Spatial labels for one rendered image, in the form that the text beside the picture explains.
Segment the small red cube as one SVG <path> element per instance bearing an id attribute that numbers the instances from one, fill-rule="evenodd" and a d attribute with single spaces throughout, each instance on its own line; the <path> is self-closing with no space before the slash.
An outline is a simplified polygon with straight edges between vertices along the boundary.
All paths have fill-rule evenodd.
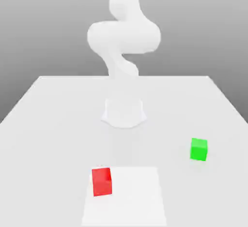
<path id="1" fill-rule="evenodd" d="M 109 167 L 92 169 L 93 195 L 111 195 L 112 179 Z"/>

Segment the small green cube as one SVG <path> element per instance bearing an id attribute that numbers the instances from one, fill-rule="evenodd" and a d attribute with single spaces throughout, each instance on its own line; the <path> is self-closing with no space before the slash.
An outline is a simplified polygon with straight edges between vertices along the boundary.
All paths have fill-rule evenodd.
<path id="1" fill-rule="evenodd" d="M 190 147 L 190 158 L 198 161 L 206 161 L 208 153 L 208 142 L 205 139 L 192 138 Z"/>

